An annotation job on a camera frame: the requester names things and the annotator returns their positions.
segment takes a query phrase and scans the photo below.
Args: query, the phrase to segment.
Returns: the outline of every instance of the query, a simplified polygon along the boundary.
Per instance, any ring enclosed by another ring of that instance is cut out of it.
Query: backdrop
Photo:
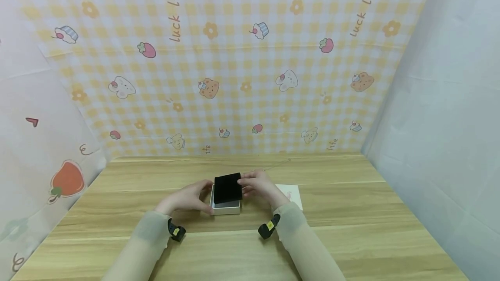
[[[112,157],[361,149],[425,0],[13,0]]]
[[[4,280],[105,156],[359,151],[425,0],[0,2]]]

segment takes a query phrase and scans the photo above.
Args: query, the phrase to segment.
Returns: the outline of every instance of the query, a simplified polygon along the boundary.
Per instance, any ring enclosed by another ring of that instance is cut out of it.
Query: cupcake print
[[[267,25],[264,22],[262,22],[259,24],[254,24],[253,30],[249,32],[254,34],[255,37],[257,37],[258,39],[264,39],[264,37],[266,37],[267,34],[269,34],[269,29],[267,28]]]
[[[226,128],[219,129],[219,136],[221,138],[227,138],[227,137],[229,137],[229,134],[230,134],[230,132]]]
[[[78,39],[78,34],[68,25],[54,28],[54,33],[56,36],[52,36],[52,38],[62,39],[62,41],[68,44],[76,44],[76,40]]]
[[[349,127],[349,129],[354,131],[354,132],[358,132],[362,129],[362,127],[361,127],[361,124],[356,123],[356,122],[352,122],[352,125]]]

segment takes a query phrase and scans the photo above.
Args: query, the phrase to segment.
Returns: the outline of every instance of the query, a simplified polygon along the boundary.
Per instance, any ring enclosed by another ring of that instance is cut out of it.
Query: black velvet lid
[[[240,173],[216,177],[214,181],[214,203],[219,204],[243,199],[241,186],[238,184],[240,178]]]

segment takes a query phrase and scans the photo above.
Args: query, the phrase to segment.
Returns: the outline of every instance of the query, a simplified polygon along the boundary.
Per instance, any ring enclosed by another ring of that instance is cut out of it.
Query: yellow label
[[[271,231],[271,229],[273,229],[273,228],[274,228],[274,224],[273,224],[273,222],[272,222],[272,221],[269,221],[269,222],[267,223],[267,228],[269,229],[269,231]]]

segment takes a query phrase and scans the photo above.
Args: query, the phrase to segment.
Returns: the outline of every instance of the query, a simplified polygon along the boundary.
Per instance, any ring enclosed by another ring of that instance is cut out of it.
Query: orange fruit print
[[[73,196],[79,193],[85,187],[83,182],[83,174],[77,163],[72,160],[65,160],[59,171],[52,177],[50,182],[52,190],[50,190],[49,204],[53,204],[60,197]]]

